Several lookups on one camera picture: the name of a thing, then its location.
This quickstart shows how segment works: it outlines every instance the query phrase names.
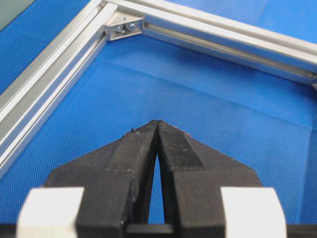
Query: blue textured surface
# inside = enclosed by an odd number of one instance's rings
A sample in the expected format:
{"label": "blue textured surface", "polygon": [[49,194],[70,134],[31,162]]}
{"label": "blue textured surface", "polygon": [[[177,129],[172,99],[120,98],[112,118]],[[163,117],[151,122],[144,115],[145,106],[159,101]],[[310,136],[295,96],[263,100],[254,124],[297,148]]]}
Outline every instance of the blue textured surface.
{"label": "blue textured surface", "polygon": [[[3,90],[87,0],[37,0],[0,32]],[[317,42],[317,2],[174,0]],[[164,119],[254,168],[287,222],[317,223],[317,102],[312,88],[137,36],[109,43],[0,180],[0,222],[54,168]],[[150,220],[161,223],[156,167]]]}

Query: metal frame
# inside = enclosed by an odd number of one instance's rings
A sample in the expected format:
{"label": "metal frame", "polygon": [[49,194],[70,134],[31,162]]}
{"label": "metal frame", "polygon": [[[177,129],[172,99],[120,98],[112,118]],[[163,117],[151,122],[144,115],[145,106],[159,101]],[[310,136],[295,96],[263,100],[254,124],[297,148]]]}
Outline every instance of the metal frame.
{"label": "metal frame", "polygon": [[317,88],[317,45],[162,0],[91,0],[0,95],[0,178],[107,41],[143,34]]}

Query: white block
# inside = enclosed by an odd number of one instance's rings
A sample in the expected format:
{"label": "white block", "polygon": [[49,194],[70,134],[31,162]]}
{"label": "white block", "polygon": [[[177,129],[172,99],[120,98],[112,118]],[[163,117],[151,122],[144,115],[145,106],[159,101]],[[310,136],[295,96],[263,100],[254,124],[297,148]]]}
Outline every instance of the white block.
{"label": "white block", "polygon": [[34,188],[17,222],[17,238],[77,238],[83,187]]}
{"label": "white block", "polygon": [[286,238],[276,192],[268,187],[222,187],[226,238]]}

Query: bolt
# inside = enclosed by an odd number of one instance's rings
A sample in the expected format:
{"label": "bolt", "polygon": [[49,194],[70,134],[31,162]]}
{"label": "bolt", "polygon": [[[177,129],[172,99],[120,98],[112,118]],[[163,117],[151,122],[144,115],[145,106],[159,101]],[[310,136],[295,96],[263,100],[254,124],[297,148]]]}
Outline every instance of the bolt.
{"label": "bolt", "polygon": [[125,26],[126,26],[126,28],[129,31],[134,31],[135,30],[135,24],[134,23],[127,23]]}
{"label": "bolt", "polygon": [[113,28],[113,30],[117,33],[124,33],[123,25],[118,25]]}

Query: aluminum profile frame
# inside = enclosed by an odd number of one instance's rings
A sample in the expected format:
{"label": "aluminum profile frame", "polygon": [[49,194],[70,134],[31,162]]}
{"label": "aluminum profile frame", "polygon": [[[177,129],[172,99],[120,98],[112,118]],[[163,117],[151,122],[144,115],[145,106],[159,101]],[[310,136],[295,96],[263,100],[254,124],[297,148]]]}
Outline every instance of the aluminum profile frame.
{"label": "aluminum profile frame", "polygon": [[111,39],[119,13],[142,20],[137,34],[317,88],[315,44],[163,0],[91,0],[0,95],[0,178]]}

